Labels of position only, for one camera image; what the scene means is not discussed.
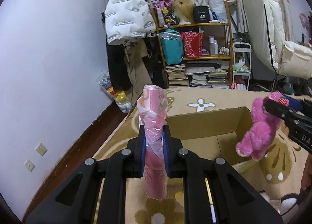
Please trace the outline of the person's right hand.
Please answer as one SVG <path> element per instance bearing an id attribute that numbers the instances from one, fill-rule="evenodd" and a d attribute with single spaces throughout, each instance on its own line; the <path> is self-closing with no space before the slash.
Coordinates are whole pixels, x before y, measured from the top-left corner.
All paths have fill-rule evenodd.
<path id="1" fill-rule="evenodd" d="M 309 154 L 305 163 L 301 179 L 301 188 L 303 190 L 311 186 L 311 176 L 312 176 L 312 155 Z"/>

